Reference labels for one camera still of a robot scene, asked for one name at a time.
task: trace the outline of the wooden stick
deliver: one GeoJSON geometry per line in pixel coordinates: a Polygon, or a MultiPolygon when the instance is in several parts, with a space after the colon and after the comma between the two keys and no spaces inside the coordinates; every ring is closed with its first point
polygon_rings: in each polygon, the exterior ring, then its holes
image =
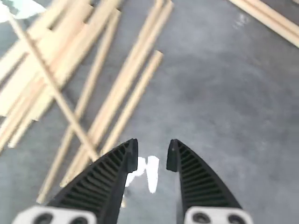
{"type": "MultiPolygon", "coordinates": [[[[47,10],[28,29],[33,40],[39,40],[45,30],[60,16],[72,0],[58,0],[53,2],[47,10]]],[[[10,70],[25,55],[25,48],[21,41],[17,41],[0,59],[0,84],[9,74],[10,70]]]]}
{"type": "Polygon", "coordinates": [[[247,3],[251,4],[252,6],[256,7],[258,10],[262,11],[264,14],[271,17],[276,22],[280,23],[289,31],[293,32],[295,35],[299,37],[299,26],[297,26],[292,21],[285,18],[283,15],[272,9],[267,4],[263,3],[260,0],[245,0],[247,3]]]}
{"type": "MultiPolygon", "coordinates": [[[[120,2],[121,0],[101,1],[100,5],[97,6],[89,23],[84,26],[81,32],[76,36],[69,47],[70,50],[66,52],[60,61],[59,68],[55,72],[55,78],[60,86],[63,86],[70,78],[73,71],[77,68],[80,61],[85,57],[92,44],[103,30],[112,10],[117,8],[120,2]]],[[[49,107],[52,99],[53,97],[49,97],[43,101],[45,108],[49,107]]],[[[39,119],[43,112],[44,110],[38,110],[36,114],[38,117],[34,119],[39,119]]]]}
{"type": "MultiPolygon", "coordinates": [[[[132,82],[134,78],[136,77],[139,69],[142,67],[147,55],[149,54],[151,48],[153,47],[159,33],[162,30],[162,27],[166,23],[171,11],[173,8],[173,3],[171,1],[168,1],[166,6],[162,9],[151,33],[149,34],[147,40],[145,41],[142,49],[140,50],[140,53],[138,54],[138,57],[135,59],[134,64],[130,65],[130,68],[121,69],[120,74],[116,80],[121,80],[123,83],[122,88],[118,88],[117,85],[114,85],[112,87],[112,90],[110,91],[107,99],[105,100],[103,106],[101,107],[95,121],[93,122],[91,128],[89,129],[88,135],[90,136],[91,140],[97,145],[100,141],[100,139],[105,134],[110,122],[112,121],[113,116],[115,115],[119,105],[121,104],[122,100],[126,96],[128,90],[130,89],[130,86],[132,85],[132,82]]],[[[83,150],[84,146],[81,145],[77,155],[75,156],[74,161],[76,161],[76,157],[84,154],[83,150]]],[[[86,160],[88,161],[88,158],[86,156],[81,157],[80,162],[86,163],[86,160]]],[[[74,168],[76,167],[76,164],[71,164],[65,177],[64,181],[61,182],[61,186],[64,186],[68,181],[69,177],[74,173],[74,168]]]]}
{"type": "Polygon", "coordinates": [[[299,48],[299,37],[245,0],[229,0],[299,48]]]}
{"type": "Polygon", "coordinates": [[[18,22],[14,19],[14,17],[8,13],[9,22],[12,25],[15,33],[18,35],[18,37],[24,41],[24,43],[27,45],[29,53],[32,54],[32,56],[36,59],[37,64],[40,67],[41,75],[43,76],[44,80],[48,83],[49,86],[52,87],[53,95],[55,97],[55,100],[57,101],[57,104],[61,108],[62,112],[65,114],[65,117],[68,119],[68,121],[73,125],[74,130],[76,131],[78,138],[84,143],[86,146],[86,149],[88,150],[88,153],[93,161],[96,161],[98,158],[98,155],[96,151],[93,148],[93,144],[89,141],[85,131],[81,128],[80,124],[78,123],[75,115],[72,113],[70,108],[68,107],[66,101],[64,100],[64,97],[62,96],[61,92],[59,91],[59,88],[55,81],[53,80],[53,77],[44,64],[43,60],[40,57],[40,54],[38,50],[35,48],[31,40],[27,37],[27,34],[22,30],[18,22]]]}
{"type": "Polygon", "coordinates": [[[14,130],[19,125],[20,121],[31,107],[32,102],[34,102],[36,97],[36,92],[39,90],[27,88],[29,92],[29,98],[23,97],[20,103],[11,111],[11,114],[5,119],[0,128],[0,153],[3,151],[5,144],[14,133],[14,130]]]}
{"type": "MultiPolygon", "coordinates": [[[[112,39],[116,32],[116,28],[117,28],[117,24],[120,19],[120,15],[121,15],[121,12],[119,10],[115,9],[110,18],[107,29],[105,31],[105,34],[104,34],[101,44],[99,46],[97,55],[93,62],[93,66],[91,68],[89,77],[88,77],[87,81],[85,82],[81,97],[78,101],[78,104],[77,104],[77,107],[75,110],[75,115],[77,116],[78,120],[81,118],[81,116],[83,115],[83,113],[86,109],[89,98],[90,98],[92,91],[95,87],[98,75],[100,74],[100,71],[102,70],[104,61],[108,55],[108,51],[109,51],[110,45],[112,43],[112,39]]],[[[51,169],[48,172],[47,178],[45,179],[44,184],[39,192],[39,196],[38,196],[36,202],[38,202],[38,203],[44,202],[46,195],[54,182],[54,179],[58,172],[58,169],[59,169],[61,163],[63,162],[63,159],[68,151],[72,137],[73,137],[73,129],[72,129],[72,126],[69,126],[64,134],[62,144],[57,151],[57,155],[54,159],[54,162],[52,163],[51,169]]]]}
{"type": "MultiPolygon", "coordinates": [[[[132,47],[128,57],[126,58],[123,66],[122,66],[121,72],[119,73],[116,81],[114,82],[114,84],[111,88],[111,91],[109,92],[109,95],[107,96],[107,99],[105,100],[103,106],[101,107],[100,111],[98,112],[98,115],[97,115],[95,121],[93,122],[93,126],[98,126],[98,125],[100,125],[100,124],[98,124],[98,122],[100,122],[101,120],[105,120],[105,118],[102,117],[103,114],[105,113],[104,112],[105,103],[106,103],[106,107],[111,107],[110,104],[113,104],[113,100],[111,100],[111,98],[115,94],[115,91],[117,91],[119,88],[124,88],[124,86],[122,86],[122,84],[125,82],[125,80],[127,78],[125,77],[125,75],[123,75],[123,73],[126,72],[126,70],[129,68],[132,61],[134,61],[134,59],[136,58],[136,55],[138,54],[138,51],[140,50],[141,46],[144,44],[146,38],[148,37],[150,30],[152,29],[152,26],[154,25],[154,23],[157,19],[157,16],[161,12],[162,6],[163,6],[162,0],[155,1],[154,6],[151,8],[148,17],[147,17],[144,25],[142,26],[141,31],[139,32],[139,35],[138,35],[135,45],[132,47]]],[[[77,163],[80,161],[80,159],[83,155],[84,155],[83,150],[81,150],[81,152],[78,151],[78,153],[74,157],[71,165],[69,166],[66,174],[64,175],[64,178],[62,179],[62,181],[60,183],[61,187],[64,187],[67,184],[71,173],[74,171],[77,163]]]]}
{"type": "MultiPolygon", "coordinates": [[[[102,150],[100,151],[100,157],[103,156],[104,154],[108,153],[115,145],[121,132],[125,128],[126,123],[128,122],[134,109],[136,108],[138,102],[140,101],[140,99],[145,91],[145,88],[147,87],[151,78],[153,77],[154,72],[157,70],[162,58],[163,58],[163,54],[160,51],[154,52],[154,55],[151,57],[146,69],[142,73],[140,80],[136,84],[136,87],[134,88],[132,95],[130,96],[122,113],[120,114],[118,120],[116,121],[116,124],[115,124],[114,128],[112,129],[105,145],[103,146],[102,150]]],[[[79,166],[76,168],[76,171],[74,172],[73,178],[75,178],[78,174],[80,174],[84,170],[87,163],[79,164],[79,166]]]]}
{"type": "Polygon", "coordinates": [[[25,132],[27,131],[28,127],[33,123],[31,117],[28,114],[24,117],[23,121],[21,122],[20,126],[18,127],[17,131],[12,136],[10,142],[8,143],[9,148],[15,148],[16,145],[19,143],[25,132]]]}
{"type": "MultiPolygon", "coordinates": [[[[61,23],[57,25],[54,32],[51,35],[43,38],[37,45],[38,49],[43,53],[42,57],[47,62],[50,70],[55,72],[57,70],[57,65],[60,61],[54,63],[55,59],[62,54],[64,48],[63,46],[69,41],[70,37],[73,38],[78,33],[78,27],[82,26],[82,21],[89,16],[93,7],[88,4],[88,0],[76,0],[71,4],[71,8],[65,13],[65,17],[61,20],[61,23]]],[[[32,56],[25,58],[21,66],[17,69],[11,80],[7,83],[6,87],[0,94],[0,101],[5,102],[0,107],[0,113],[5,116],[6,113],[15,103],[17,97],[22,94],[24,87],[30,83],[30,80],[35,75],[34,59],[32,56]]]]}

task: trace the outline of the floor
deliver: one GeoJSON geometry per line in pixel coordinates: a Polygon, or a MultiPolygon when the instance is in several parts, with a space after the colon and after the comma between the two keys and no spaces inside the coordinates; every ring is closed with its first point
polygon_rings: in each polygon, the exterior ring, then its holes
{"type": "MultiPolygon", "coordinates": [[[[43,6],[49,0],[37,1],[43,6]]],[[[88,129],[125,60],[152,0],[127,0],[117,37],[87,109],[88,129]]],[[[139,141],[139,156],[160,160],[150,193],[144,173],[129,186],[120,224],[175,223],[173,173],[167,147],[178,138],[227,184],[255,223],[298,222],[299,50],[227,0],[174,0],[175,9],[155,49],[164,61],[119,142],[139,141]]],[[[266,0],[299,24],[291,0],[266,0]]],[[[16,40],[0,23],[0,56],[16,40]]],[[[93,62],[84,60],[64,94],[74,106],[93,62]]],[[[57,105],[35,123],[16,149],[0,156],[0,217],[8,224],[35,204],[67,122],[57,105]]],[[[78,148],[61,169],[49,198],[78,148]]]]}

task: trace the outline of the gray concrete floor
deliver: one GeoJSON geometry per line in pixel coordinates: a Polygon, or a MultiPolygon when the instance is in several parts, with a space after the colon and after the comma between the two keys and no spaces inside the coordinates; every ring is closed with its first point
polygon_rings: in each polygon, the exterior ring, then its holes
{"type": "MultiPolygon", "coordinates": [[[[47,0],[38,1],[44,6],[47,0]]],[[[160,159],[157,191],[134,179],[119,223],[175,223],[174,174],[167,147],[178,138],[218,173],[255,223],[297,223],[299,208],[299,50],[227,0],[174,0],[157,41],[165,56],[119,142],[139,140],[142,157],[160,159]]],[[[291,0],[266,0],[299,24],[291,0]]],[[[120,28],[84,117],[87,129],[108,93],[152,0],[127,0],[120,28]]],[[[15,41],[0,24],[0,55],[15,41]]],[[[64,94],[74,104],[93,62],[84,60],[64,94]]],[[[67,126],[57,105],[0,156],[0,218],[10,223],[35,204],[67,126]]],[[[56,185],[75,154],[72,143],[56,185]]]]}

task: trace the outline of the wooden plank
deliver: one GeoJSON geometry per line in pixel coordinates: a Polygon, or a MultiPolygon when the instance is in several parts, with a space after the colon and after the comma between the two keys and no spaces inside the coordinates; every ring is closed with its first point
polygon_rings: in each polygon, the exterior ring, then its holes
{"type": "MultiPolygon", "coordinates": [[[[160,13],[147,40],[142,45],[142,49],[140,49],[138,56],[134,60],[134,64],[129,64],[129,66],[123,67],[121,69],[117,77],[117,80],[115,81],[108,97],[103,103],[103,106],[101,107],[91,128],[88,131],[88,136],[90,137],[90,139],[93,141],[95,145],[97,145],[101,140],[101,138],[104,136],[113,116],[116,113],[117,108],[119,107],[120,103],[126,96],[139,69],[142,67],[143,63],[145,62],[147,55],[149,54],[151,48],[153,47],[168,17],[170,16],[172,8],[173,8],[173,3],[171,1],[168,1],[166,6],[162,9],[162,12],[160,13]]],[[[72,164],[70,165],[66,175],[64,176],[60,186],[64,186],[71,180],[72,176],[74,175],[75,167],[77,165],[74,163],[74,161],[79,161],[78,157],[81,155],[83,155],[83,157],[80,157],[81,158],[80,162],[86,163],[86,161],[88,161],[89,158],[84,153],[83,145],[81,145],[80,148],[78,149],[78,152],[72,164]]]]}
{"type": "MultiPolygon", "coordinates": [[[[103,30],[111,11],[113,8],[117,7],[120,2],[121,0],[102,1],[95,9],[88,25],[83,27],[81,32],[78,34],[78,37],[76,37],[71,43],[70,50],[61,59],[61,66],[55,73],[57,84],[62,86],[70,78],[72,72],[85,57],[94,41],[103,30]]],[[[50,105],[52,99],[53,98],[50,97],[48,101],[44,101],[46,107],[50,105]]]]}
{"type": "MultiPolygon", "coordinates": [[[[109,24],[107,26],[107,29],[105,31],[105,34],[101,41],[101,44],[99,46],[97,55],[94,59],[90,74],[88,76],[88,79],[85,82],[80,99],[76,106],[75,115],[77,116],[78,119],[81,118],[82,114],[85,111],[88,100],[92,94],[94,87],[95,87],[97,77],[100,74],[100,71],[103,67],[104,61],[108,55],[108,51],[109,51],[110,45],[112,43],[112,39],[114,37],[116,28],[117,28],[117,24],[118,24],[120,15],[121,15],[120,11],[115,9],[113,12],[113,15],[111,16],[111,19],[109,20],[109,24]]],[[[38,202],[38,203],[44,202],[45,197],[53,184],[53,181],[58,172],[58,169],[59,169],[61,163],[63,162],[63,159],[68,151],[69,144],[71,142],[72,137],[73,137],[73,129],[71,126],[69,126],[67,128],[67,131],[64,134],[62,144],[57,151],[57,154],[52,163],[51,169],[49,170],[47,177],[44,181],[44,184],[43,184],[41,190],[39,191],[39,196],[38,196],[36,202],[38,202]]]]}
{"type": "Polygon", "coordinates": [[[283,25],[278,23],[272,17],[269,17],[259,8],[249,4],[245,0],[229,0],[234,5],[238,6],[240,9],[244,10],[257,20],[259,20],[262,24],[266,25],[268,28],[272,29],[277,34],[281,35],[290,43],[294,44],[297,48],[299,48],[299,37],[294,34],[292,31],[286,29],[283,25]]]}
{"type": "Polygon", "coordinates": [[[267,16],[271,17],[273,20],[284,26],[289,31],[293,32],[295,35],[299,36],[299,26],[289,19],[285,18],[283,15],[272,9],[267,4],[260,0],[245,0],[247,3],[256,7],[258,10],[262,11],[267,16]]]}
{"type": "MultiPolygon", "coordinates": [[[[72,0],[56,0],[40,15],[27,31],[33,40],[40,40],[43,37],[47,28],[64,12],[70,2],[72,0]]],[[[16,41],[0,59],[0,84],[24,55],[23,44],[16,41]]]]}
{"type": "Polygon", "coordinates": [[[12,25],[15,33],[22,41],[24,41],[24,43],[28,47],[29,53],[36,59],[36,63],[38,64],[38,66],[40,67],[40,70],[41,70],[40,75],[44,78],[44,80],[47,82],[47,84],[52,87],[52,94],[55,97],[55,100],[56,100],[57,104],[59,105],[60,109],[62,110],[65,117],[68,119],[68,121],[72,124],[73,129],[76,132],[80,141],[86,146],[86,149],[88,150],[88,153],[90,154],[90,157],[92,158],[92,160],[93,161],[97,160],[98,155],[97,155],[95,149],[93,148],[93,144],[90,142],[85,131],[82,129],[79,122],[77,121],[75,115],[68,107],[66,101],[64,100],[62,93],[59,91],[59,88],[58,88],[57,84],[55,83],[53,75],[51,74],[49,68],[46,66],[43,59],[41,58],[41,55],[38,52],[37,48],[31,42],[28,35],[22,30],[22,28],[18,24],[18,22],[9,13],[9,11],[7,14],[8,14],[9,22],[12,25]]]}
{"type": "Polygon", "coordinates": [[[0,153],[2,152],[5,144],[18,127],[20,121],[25,116],[27,110],[31,107],[32,102],[36,97],[37,89],[26,88],[26,92],[29,93],[29,97],[22,97],[20,103],[14,107],[9,116],[4,120],[0,127],[0,153]]]}
{"type": "MultiPolygon", "coordinates": [[[[52,62],[57,56],[60,56],[62,54],[61,51],[63,50],[63,46],[66,45],[65,43],[70,41],[70,38],[73,38],[77,34],[78,26],[82,25],[82,21],[90,15],[93,9],[93,7],[87,2],[88,0],[77,0],[75,3],[73,3],[73,7],[66,12],[66,19],[62,19],[61,24],[58,24],[54,34],[47,36],[38,43],[37,46],[43,52],[43,59],[45,61],[52,62]],[[65,23],[70,22],[68,17],[72,18],[71,26],[69,25],[69,29],[65,30],[61,34],[61,28],[65,29],[65,23]]],[[[52,71],[55,71],[55,68],[59,65],[59,62],[60,61],[56,61],[56,63],[52,64],[49,63],[51,65],[50,68],[52,71]]],[[[11,109],[11,106],[15,104],[15,100],[22,93],[24,87],[30,82],[30,80],[32,80],[32,77],[35,75],[36,71],[35,66],[33,65],[33,58],[28,56],[13,75],[11,78],[12,80],[7,83],[6,87],[1,92],[0,102],[5,103],[0,107],[0,115],[7,115],[7,112],[11,109]]]]}
{"type": "MultiPolygon", "coordinates": [[[[47,38],[50,40],[53,37],[52,31],[47,31],[47,38]]],[[[20,96],[24,96],[24,90],[26,86],[33,82],[34,73],[32,72],[32,64],[34,60],[28,56],[23,63],[16,69],[15,73],[10,77],[5,87],[0,93],[0,116],[7,116],[16,105],[20,96]]]]}

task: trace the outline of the screw hole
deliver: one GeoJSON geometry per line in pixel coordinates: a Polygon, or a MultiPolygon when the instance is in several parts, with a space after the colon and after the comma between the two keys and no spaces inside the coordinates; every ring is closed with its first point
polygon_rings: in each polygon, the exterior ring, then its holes
{"type": "Polygon", "coordinates": [[[50,224],[52,219],[53,216],[50,213],[43,213],[34,220],[34,224],[50,224]]]}
{"type": "Polygon", "coordinates": [[[242,219],[240,216],[237,216],[237,215],[230,215],[228,217],[228,221],[231,224],[246,224],[244,219],[242,219]]]}
{"type": "Polygon", "coordinates": [[[88,224],[88,221],[86,220],[86,218],[83,218],[83,217],[78,217],[78,218],[75,218],[71,224],[88,224]]]}
{"type": "Polygon", "coordinates": [[[207,216],[205,213],[202,212],[195,213],[193,215],[193,221],[196,223],[203,223],[203,224],[211,222],[209,216],[207,216]]]}

